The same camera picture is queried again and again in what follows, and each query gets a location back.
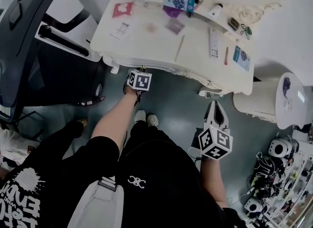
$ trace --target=red card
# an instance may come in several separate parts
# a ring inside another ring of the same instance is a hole
[[[131,15],[134,3],[117,3],[114,7],[113,18],[121,15]]]

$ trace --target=bottle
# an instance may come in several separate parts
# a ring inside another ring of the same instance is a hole
[[[213,7],[213,9],[208,12],[208,16],[209,16],[210,18],[212,18],[212,19],[217,18],[217,17],[219,16],[219,14],[220,14],[222,8],[223,8],[223,5],[220,4],[220,3],[217,4],[217,5],[215,5],[215,6]]]

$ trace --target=backpack strap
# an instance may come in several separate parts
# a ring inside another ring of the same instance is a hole
[[[67,228],[120,228],[123,207],[123,187],[103,177],[85,190]]]

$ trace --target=gray floor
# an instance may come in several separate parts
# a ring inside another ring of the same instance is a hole
[[[36,116],[36,121],[29,119],[22,122],[21,132],[31,135],[43,126],[45,138],[61,129],[66,122],[85,117],[89,124],[83,136],[73,143],[73,150],[76,151],[86,144],[101,116],[122,97],[122,86],[127,71],[128,68],[121,68],[119,73],[114,75],[110,73],[110,69],[107,70],[103,90],[106,98],[97,105],[88,108],[68,105],[25,108],[25,113],[36,110],[41,116]],[[148,72],[153,74],[150,91],[143,94],[142,103],[136,106],[136,110],[144,109],[146,113],[156,114],[159,118],[159,128],[187,151],[196,128],[203,126],[204,114],[211,101],[197,95],[202,87],[197,81],[160,70],[151,69]],[[239,196],[247,192],[246,180],[253,172],[256,153],[266,152],[270,140],[276,136],[279,129],[275,124],[236,111],[231,94],[220,98],[219,102],[228,115],[231,135],[234,137],[233,151],[221,160],[221,169],[227,197],[232,198],[229,202],[235,203]],[[284,135],[290,131],[280,131],[280,134]],[[247,196],[244,196],[240,202],[231,206],[238,210],[240,215],[243,215],[242,204],[246,199]]]

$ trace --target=white sneaker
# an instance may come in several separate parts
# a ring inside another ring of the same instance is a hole
[[[146,112],[144,110],[139,110],[136,112],[136,115],[135,115],[135,124],[138,122],[138,121],[145,121],[146,122]]]
[[[150,114],[147,118],[148,126],[158,127],[158,119],[156,115]]]

